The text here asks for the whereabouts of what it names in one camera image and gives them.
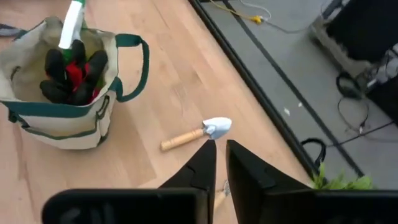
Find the black equipment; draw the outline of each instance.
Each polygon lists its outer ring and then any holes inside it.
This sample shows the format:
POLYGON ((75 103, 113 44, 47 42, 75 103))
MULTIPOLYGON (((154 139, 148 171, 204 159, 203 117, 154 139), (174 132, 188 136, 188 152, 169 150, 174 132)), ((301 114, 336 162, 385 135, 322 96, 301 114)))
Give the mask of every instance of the black equipment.
POLYGON ((398 125, 398 75, 388 82, 377 84, 366 96, 398 125))
POLYGON ((398 43, 398 1, 351 0, 330 22, 326 32, 354 60, 379 62, 398 43))
MULTIPOLYGON (((236 141, 227 142, 239 224, 398 223, 398 192, 313 190, 236 141)), ((216 144, 207 141, 166 183, 149 190, 66 190, 50 198, 44 224, 213 222, 216 144)))

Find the black cable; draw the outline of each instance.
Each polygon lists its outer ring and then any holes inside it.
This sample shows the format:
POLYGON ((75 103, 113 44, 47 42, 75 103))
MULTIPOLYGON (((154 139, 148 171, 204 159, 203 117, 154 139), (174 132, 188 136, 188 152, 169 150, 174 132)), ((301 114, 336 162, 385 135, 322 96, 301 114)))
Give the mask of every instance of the black cable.
POLYGON ((343 120, 343 122, 345 123, 345 125, 347 125, 347 127, 352 130, 355 131, 359 134, 362 133, 362 130, 365 127, 366 121, 369 118, 369 104, 365 101, 365 99, 359 100, 359 102, 363 102, 365 107, 366 107, 366 116, 365 118, 362 120, 362 122, 360 122, 358 128, 354 127, 350 122, 347 121, 347 119, 345 118, 345 116, 343 115, 343 113, 341 112, 341 108, 340 108, 340 104, 343 100, 352 100, 351 98, 347 98, 345 96, 341 97, 340 100, 337 103, 337 110, 338 110, 338 114, 341 118, 341 120, 343 120))
POLYGON ((317 159, 315 159, 314 164, 317 168, 319 168, 321 166, 321 162, 323 162, 326 158, 326 144, 325 142, 323 142, 321 139, 318 138, 308 138, 304 141, 301 142, 301 145, 304 146, 308 143, 315 143, 318 144, 321 147, 321 151, 317 157, 317 159))
POLYGON ((354 78, 351 77, 351 75, 346 72, 341 72, 336 77, 336 87, 339 93, 345 98, 350 98, 355 100, 362 100, 363 98, 361 87, 354 80, 354 78), (349 85, 347 84, 342 85, 341 84, 342 81, 349 83, 349 85))
MULTIPOLYGON (((383 129, 383 128, 385 128, 385 127, 387 127, 387 126, 389 126, 389 125, 392 125, 392 124, 394 124, 394 121, 390 121, 390 122, 388 122, 387 124, 383 124, 382 126, 380 126, 380 127, 378 127, 378 128, 375 128, 375 129, 372 129, 372 130, 370 130, 370 131, 365 131, 364 133, 362 133, 362 134, 359 134, 359 135, 357 135, 357 136, 355 136, 355 137, 352 137, 352 138, 349 138, 349 139, 347 139, 347 140, 345 140, 345 141, 342 141, 342 142, 339 142, 338 144, 332 144, 332 145, 329 145, 329 146, 327 146, 326 148, 329 148, 329 147, 335 147, 335 146, 340 146, 340 145, 342 145, 342 144, 346 144, 346 143, 348 143, 348 142, 350 142, 350 141, 353 141, 353 140, 355 140, 355 139, 357 139, 357 138, 360 138, 360 137, 367 137, 367 135, 368 134, 371 134, 371 133, 373 133, 373 132, 375 132, 375 131, 378 131, 378 130, 380 130, 380 129, 383 129)), ((398 139, 373 139, 373 141, 378 141, 378 140, 381 140, 381 141, 383 141, 383 140, 386 140, 386 141, 394 141, 394 142, 398 142, 398 139)))

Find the wooden floor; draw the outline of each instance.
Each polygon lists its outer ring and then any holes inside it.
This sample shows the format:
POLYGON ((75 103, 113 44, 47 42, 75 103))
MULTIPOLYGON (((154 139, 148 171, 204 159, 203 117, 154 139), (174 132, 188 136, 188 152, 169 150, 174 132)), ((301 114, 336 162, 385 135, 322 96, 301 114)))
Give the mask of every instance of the wooden floor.
MULTIPOLYGON (((231 131, 217 140, 217 187, 226 179, 225 144, 234 139, 288 175, 308 177, 276 128, 187 0, 88 0, 90 27, 139 34, 150 46, 150 74, 136 99, 116 104, 108 140, 89 151, 61 151, 7 121, 0 106, 0 220, 40 223, 44 202, 70 188, 158 187, 205 139, 161 153, 161 140, 226 116, 231 131)), ((29 29, 47 16, 64 18, 66 0, 5 0, 0 23, 29 29)), ((4 48, 9 40, 0 40, 4 48)), ((121 49, 119 75, 135 88, 141 49, 121 49)), ((215 223, 237 223, 229 197, 215 223)))

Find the garden trowel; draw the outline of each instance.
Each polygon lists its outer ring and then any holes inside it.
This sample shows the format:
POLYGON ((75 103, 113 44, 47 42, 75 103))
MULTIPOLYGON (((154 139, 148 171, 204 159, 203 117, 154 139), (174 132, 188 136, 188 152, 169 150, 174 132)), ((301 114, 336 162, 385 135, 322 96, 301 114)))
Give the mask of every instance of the garden trowel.
POLYGON ((171 140, 163 141, 160 144, 162 151, 168 151, 192 140, 208 134, 210 139, 218 139, 226 134, 231 128, 232 121, 229 118, 211 118, 203 121, 203 128, 196 129, 189 133, 177 136, 171 140))

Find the canvas tote bag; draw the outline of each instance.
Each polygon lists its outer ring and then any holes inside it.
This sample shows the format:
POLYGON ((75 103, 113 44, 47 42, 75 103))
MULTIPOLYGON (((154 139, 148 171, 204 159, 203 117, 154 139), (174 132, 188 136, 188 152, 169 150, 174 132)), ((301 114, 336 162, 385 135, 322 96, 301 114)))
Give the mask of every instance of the canvas tote bag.
POLYGON ((39 85, 46 79, 45 54, 58 46, 61 31, 60 19, 46 18, 0 52, 0 102, 9 109, 9 121, 20 124, 39 141, 60 149, 93 148, 108 135, 114 102, 127 102, 144 89, 149 47, 138 35, 83 29, 81 39, 87 56, 100 49, 108 54, 104 86, 89 105, 54 104, 43 96, 39 85), (141 79, 133 92, 124 93, 118 78, 118 48, 139 45, 144 59, 141 79))

